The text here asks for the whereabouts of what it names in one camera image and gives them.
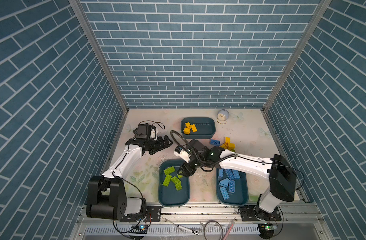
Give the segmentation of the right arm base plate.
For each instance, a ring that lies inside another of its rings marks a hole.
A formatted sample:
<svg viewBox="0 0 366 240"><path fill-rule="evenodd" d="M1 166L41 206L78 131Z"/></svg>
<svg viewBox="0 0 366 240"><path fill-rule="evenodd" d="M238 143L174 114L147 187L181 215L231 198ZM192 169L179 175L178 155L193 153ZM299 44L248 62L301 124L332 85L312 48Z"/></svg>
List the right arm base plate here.
<svg viewBox="0 0 366 240"><path fill-rule="evenodd" d="M244 205L238 208L238 213L243 222L279 222L282 220L282 214L278 207L272 213L267 213L256 205Z"/></svg>

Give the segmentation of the blue lego brick long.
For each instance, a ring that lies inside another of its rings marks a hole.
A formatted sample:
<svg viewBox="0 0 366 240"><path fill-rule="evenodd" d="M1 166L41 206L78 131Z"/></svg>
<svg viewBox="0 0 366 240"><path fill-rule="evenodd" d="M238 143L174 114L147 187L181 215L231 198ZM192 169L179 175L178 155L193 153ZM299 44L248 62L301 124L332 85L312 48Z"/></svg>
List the blue lego brick long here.
<svg viewBox="0 0 366 240"><path fill-rule="evenodd" d="M218 179L221 180L223 178L224 169L218 169Z"/></svg>

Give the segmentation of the blue lego plate upside-down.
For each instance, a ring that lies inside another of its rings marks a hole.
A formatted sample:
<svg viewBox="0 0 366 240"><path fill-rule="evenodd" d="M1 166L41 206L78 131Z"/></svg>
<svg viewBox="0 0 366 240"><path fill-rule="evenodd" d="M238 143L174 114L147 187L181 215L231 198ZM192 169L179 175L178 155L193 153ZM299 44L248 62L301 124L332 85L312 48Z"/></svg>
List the blue lego plate upside-down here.
<svg viewBox="0 0 366 240"><path fill-rule="evenodd" d="M215 139L210 139L210 142L209 142L211 145L213 146L217 146L219 147L220 146L220 141L219 140L215 140Z"/></svg>

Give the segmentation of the blue lego plate narrow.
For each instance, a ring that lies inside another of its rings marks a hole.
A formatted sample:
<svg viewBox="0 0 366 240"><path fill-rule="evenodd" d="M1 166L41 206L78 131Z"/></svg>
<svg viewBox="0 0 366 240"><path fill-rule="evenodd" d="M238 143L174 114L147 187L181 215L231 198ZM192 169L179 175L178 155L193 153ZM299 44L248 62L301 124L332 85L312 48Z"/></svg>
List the blue lego plate narrow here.
<svg viewBox="0 0 366 240"><path fill-rule="evenodd" d="M228 191L227 191L227 188L226 187L220 187L220 193L223 197L224 200L227 200L229 199L229 194L228 194Z"/></svg>

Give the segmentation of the green lego brick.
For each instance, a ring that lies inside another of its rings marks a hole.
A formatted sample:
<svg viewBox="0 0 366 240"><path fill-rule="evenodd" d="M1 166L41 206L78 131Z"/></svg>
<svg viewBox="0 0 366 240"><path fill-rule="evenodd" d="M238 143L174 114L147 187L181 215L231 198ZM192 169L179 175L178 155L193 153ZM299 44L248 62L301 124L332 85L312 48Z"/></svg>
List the green lego brick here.
<svg viewBox="0 0 366 240"><path fill-rule="evenodd" d="M170 175L172 173L174 173L176 170L175 170L175 167L172 166L172 167L168 167L166 169L164 169L164 174L167 176L167 175Z"/></svg>

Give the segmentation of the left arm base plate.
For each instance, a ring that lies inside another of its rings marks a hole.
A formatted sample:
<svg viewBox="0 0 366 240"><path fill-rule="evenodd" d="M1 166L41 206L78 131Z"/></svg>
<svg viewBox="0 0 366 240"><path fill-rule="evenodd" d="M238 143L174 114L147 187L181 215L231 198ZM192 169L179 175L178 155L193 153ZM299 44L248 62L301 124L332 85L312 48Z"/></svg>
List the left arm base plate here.
<svg viewBox="0 0 366 240"><path fill-rule="evenodd" d="M142 220L144 217L148 217L148 222L160 222L162 206L147 206L141 209L137 214L128 214L123 216L120 220L121 223L135 223Z"/></svg>

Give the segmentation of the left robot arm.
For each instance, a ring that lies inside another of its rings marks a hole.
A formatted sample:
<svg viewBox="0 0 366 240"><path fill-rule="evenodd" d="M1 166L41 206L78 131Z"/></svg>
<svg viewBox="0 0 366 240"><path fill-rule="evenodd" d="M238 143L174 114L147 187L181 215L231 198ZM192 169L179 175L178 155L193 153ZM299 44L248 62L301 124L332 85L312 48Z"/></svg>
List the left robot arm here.
<svg viewBox="0 0 366 240"><path fill-rule="evenodd" d="M134 137L125 142L125 149L108 170L93 176L88 182L86 215L89 218L119 221L128 217L134 221L142 220L147 214L147 202L128 197L125 189L129 170L145 153L153 155L172 145L167 136L158 136L157 127L140 123L134 130Z"/></svg>

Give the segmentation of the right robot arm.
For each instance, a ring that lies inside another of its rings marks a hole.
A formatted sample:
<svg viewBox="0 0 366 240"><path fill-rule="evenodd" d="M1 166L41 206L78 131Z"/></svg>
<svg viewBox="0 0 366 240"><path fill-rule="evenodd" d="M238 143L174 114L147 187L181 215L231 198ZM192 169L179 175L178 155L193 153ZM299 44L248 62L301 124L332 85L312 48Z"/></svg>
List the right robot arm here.
<svg viewBox="0 0 366 240"><path fill-rule="evenodd" d="M259 220L269 220L282 202L294 201L297 174L301 171L290 166L283 156L260 158L238 154L222 147L209 149L197 140L187 141L177 131L172 130L170 134L177 144L174 154L185 161L178 170L179 175L191 177L199 168L204 172L224 169L266 179L269 185L253 208L254 215Z"/></svg>

